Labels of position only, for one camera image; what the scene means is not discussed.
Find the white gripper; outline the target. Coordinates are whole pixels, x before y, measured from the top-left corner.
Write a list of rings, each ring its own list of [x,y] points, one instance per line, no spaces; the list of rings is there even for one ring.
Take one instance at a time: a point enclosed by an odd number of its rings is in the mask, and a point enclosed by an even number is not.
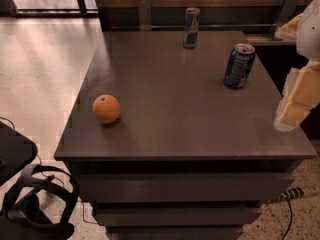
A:
[[[302,14],[281,26],[274,37],[296,40],[297,53],[313,60],[301,69],[292,68],[285,80],[274,127],[290,132],[320,103],[320,62],[316,62],[320,60],[320,0],[313,0]]]

